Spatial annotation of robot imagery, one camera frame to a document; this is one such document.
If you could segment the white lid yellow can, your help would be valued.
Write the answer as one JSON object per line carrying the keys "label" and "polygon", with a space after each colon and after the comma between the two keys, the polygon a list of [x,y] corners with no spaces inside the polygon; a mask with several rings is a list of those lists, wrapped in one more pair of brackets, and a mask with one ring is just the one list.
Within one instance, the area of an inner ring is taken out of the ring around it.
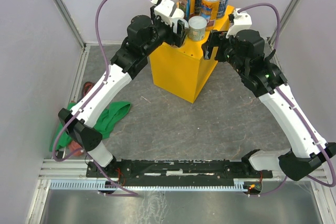
{"label": "white lid yellow can", "polygon": [[171,17],[172,23],[174,24],[175,27],[177,26],[177,21],[181,20],[184,23],[185,29],[189,29],[188,21],[184,19],[184,16],[185,14],[181,9],[177,8],[175,10],[173,16]]}

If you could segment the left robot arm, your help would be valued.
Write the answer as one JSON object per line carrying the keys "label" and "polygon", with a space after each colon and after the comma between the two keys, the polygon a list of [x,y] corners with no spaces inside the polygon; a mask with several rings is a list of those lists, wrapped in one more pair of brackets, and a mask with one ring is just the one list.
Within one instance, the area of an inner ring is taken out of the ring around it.
{"label": "left robot arm", "polygon": [[127,27],[127,37],[111,59],[108,70],[71,110],[61,109],[59,119],[65,131],[101,167],[108,166],[114,156],[102,142],[102,134],[94,126],[107,105],[148,64],[148,56],[164,42],[181,47],[188,22],[181,18],[167,24],[160,16],[139,15]]}

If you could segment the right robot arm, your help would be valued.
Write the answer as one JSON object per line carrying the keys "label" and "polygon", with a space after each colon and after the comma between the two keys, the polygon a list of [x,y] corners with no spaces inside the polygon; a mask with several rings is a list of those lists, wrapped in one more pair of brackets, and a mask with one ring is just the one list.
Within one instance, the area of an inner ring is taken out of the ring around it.
{"label": "right robot arm", "polygon": [[290,143],[288,150],[253,151],[248,158],[251,166],[255,170],[280,170],[299,181],[311,177],[323,163],[332,166],[335,143],[327,142],[309,122],[285,75],[271,62],[276,52],[266,55],[264,46],[264,39],[255,30],[244,29],[235,36],[212,30],[202,51],[204,59],[209,60],[213,49],[218,49],[215,60],[232,66],[244,86],[271,112]]}

